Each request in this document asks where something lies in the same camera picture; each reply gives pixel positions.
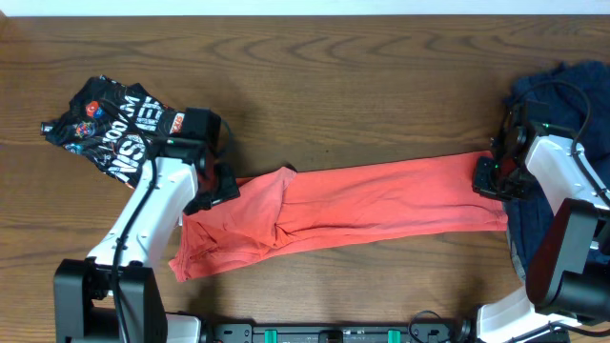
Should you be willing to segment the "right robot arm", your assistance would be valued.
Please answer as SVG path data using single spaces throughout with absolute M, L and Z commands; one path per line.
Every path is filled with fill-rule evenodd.
M 575 131 L 536 120 L 546 104 L 525 100 L 504 117 L 492 154 L 481 157 L 473 190 L 509 202 L 540 187 L 553 220 L 529 264 L 524 286 L 478 309 L 463 330 L 474 342 L 560 342 L 562 333 L 604 337 L 609 269 L 588 262 L 609 251 L 608 190 L 585 157 Z

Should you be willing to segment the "orange red soccer t-shirt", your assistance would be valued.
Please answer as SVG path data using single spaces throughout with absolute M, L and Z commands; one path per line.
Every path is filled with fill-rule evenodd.
M 182 219 L 176 279 L 271 257 L 444 232 L 504 232 L 497 200 L 472 190 L 468 152 L 327 171 L 286 167 L 240 178 L 238 198 Z

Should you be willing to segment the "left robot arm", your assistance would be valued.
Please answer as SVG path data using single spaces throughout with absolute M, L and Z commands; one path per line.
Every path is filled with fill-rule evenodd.
M 188 109 L 181 130 L 147 143 L 140 180 L 106 235 L 82 260 L 65 259 L 53 276 L 58 342 L 208 342 L 195 315 L 164 309 L 154 271 L 185 215 L 239 196 L 234 173 L 218 162 L 215 113 Z

